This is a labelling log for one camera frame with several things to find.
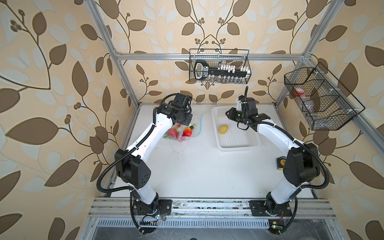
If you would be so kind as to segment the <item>clear zip top bag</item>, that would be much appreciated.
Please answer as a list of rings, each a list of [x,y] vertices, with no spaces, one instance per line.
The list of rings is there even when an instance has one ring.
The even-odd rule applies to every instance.
[[[203,118],[206,114],[193,115],[192,121],[188,126],[182,124],[174,124],[163,135],[163,139],[176,140],[183,142],[191,138],[198,137],[203,130]]]

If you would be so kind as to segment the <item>red yellow mango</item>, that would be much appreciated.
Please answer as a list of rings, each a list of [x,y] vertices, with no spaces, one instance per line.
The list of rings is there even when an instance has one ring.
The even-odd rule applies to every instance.
[[[191,137],[192,136],[192,130],[189,127],[186,127],[183,131],[184,137]]]

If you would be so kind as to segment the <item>yellow potato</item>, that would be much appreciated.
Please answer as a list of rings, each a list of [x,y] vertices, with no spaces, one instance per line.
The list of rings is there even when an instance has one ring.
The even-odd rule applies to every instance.
[[[229,126],[222,125],[219,127],[219,134],[224,135],[228,132],[228,130],[229,130]]]

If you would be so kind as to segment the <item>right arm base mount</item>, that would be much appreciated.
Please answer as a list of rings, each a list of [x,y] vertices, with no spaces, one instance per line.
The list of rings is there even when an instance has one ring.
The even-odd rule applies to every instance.
[[[282,205],[267,205],[267,200],[249,201],[249,207],[253,217],[292,217],[293,212],[289,206],[290,202]]]

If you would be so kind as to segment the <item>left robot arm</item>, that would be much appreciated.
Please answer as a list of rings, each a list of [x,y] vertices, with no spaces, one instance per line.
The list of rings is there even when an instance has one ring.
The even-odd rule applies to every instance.
[[[133,197],[145,205],[152,205],[158,199],[158,194],[150,186],[151,170],[146,164],[151,152],[175,124],[188,127],[192,120],[193,98],[181,93],[166,96],[152,113],[152,121],[140,137],[126,150],[117,152],[115,162],[107,167],[98,177],[97,189],[101,193],[114,193],[129,190]],[[106,189],[102,187],[102,180],[112,169],[116,169],[117,176],[127,185]]]

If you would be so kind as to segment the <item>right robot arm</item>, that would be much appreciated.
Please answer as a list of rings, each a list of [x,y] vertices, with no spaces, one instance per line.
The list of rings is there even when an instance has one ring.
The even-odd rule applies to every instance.
[[[320,159],[318,148],[314,144],[305,144],[279,127],[266,115],[258,112],[256,100],[248,97],[249,88],[238,97],[237,106],[226,112],[229,120],[238,125],[243,124],[244,130],[252,129],[268,138],[284,154],[284,177],[278,186],[267,194],[264,209],[269,215],[296,200],[303,189],[324,189],[330,183],[330,173]]]

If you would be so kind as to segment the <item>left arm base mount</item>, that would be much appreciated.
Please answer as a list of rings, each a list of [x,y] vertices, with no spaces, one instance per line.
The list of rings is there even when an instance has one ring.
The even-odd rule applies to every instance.
[[[169,215],[172,210],[173,201],[170,199],[154,200],[151,205],[146,205],[142,201],[133,201],[133,210],[139,216],[165,216]]]

